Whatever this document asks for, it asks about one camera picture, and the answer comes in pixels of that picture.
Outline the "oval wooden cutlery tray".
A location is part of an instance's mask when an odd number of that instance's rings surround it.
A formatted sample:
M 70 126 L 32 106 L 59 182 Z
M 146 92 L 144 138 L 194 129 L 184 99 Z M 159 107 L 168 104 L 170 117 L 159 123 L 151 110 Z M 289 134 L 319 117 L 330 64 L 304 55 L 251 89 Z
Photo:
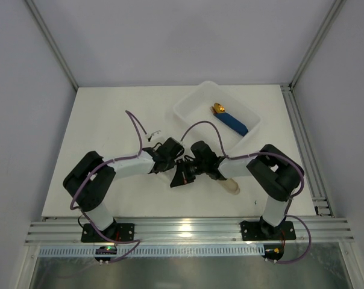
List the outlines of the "oval wooden cutlery tray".
M 240 193 L 239 184 L 233 179 L 227 179 L 221 182 L 223 188 L 230 194 L 238 195 Z

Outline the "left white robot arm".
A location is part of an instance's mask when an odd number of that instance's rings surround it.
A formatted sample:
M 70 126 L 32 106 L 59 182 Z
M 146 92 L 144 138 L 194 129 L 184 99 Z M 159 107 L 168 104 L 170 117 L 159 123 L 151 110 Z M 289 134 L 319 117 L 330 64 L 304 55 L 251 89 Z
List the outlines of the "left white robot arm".
M 88 220 L 83 226 L 82 243 L 135 243 L 132 223 L 118 223 L 107 209 L 104 198 L 113 181 L 136 175 L 171 170 L 184 147 L 168 138 L 160 146 L 141 147 L 138 154 L 105 160 L 90 151 L 65 177 L 63 187 L 72 196 L 70 209 L 79 209 Z

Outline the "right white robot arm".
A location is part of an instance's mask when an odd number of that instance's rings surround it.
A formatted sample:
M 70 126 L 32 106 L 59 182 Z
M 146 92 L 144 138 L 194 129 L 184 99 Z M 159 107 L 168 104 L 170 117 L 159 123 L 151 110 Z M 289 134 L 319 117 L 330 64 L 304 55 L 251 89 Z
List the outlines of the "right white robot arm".
M 304 171 L 288 156 L 271 144 L 248 156 L 227 158 L 217 156 L 203 141 L 191 147 L 193 155 L 176 162 L 171 187 L 193 183 L 206 174 L 215 181 L 252 176 L 268 195 L 265 210 L 258 221 L 242 221 L 240 232 L 244 241 L 295 240 L 294 225 L 287 212 L 294 190 L 303 188 Z

